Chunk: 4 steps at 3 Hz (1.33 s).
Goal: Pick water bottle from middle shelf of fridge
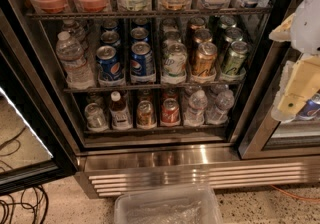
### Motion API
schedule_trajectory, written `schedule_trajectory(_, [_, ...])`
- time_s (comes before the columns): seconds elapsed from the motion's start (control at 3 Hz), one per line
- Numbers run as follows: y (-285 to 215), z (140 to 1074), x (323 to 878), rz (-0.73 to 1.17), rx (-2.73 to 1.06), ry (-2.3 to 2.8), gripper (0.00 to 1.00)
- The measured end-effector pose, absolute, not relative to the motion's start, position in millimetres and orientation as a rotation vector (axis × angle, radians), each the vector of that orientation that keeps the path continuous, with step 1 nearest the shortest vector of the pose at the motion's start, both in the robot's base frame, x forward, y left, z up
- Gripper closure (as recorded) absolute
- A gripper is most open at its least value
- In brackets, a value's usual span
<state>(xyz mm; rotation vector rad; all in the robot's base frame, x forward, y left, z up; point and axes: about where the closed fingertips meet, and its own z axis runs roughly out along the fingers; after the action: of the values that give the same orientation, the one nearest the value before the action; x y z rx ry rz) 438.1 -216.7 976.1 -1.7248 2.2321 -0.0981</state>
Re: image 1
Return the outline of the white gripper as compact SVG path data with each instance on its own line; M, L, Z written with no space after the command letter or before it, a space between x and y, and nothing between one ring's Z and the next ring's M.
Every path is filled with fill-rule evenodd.
M274 98L271 117L280 122L292 121L306 102L320 90L320 0L303 0L269 34L276 42L290 42L304 54L298 61L283 67L279 90Z

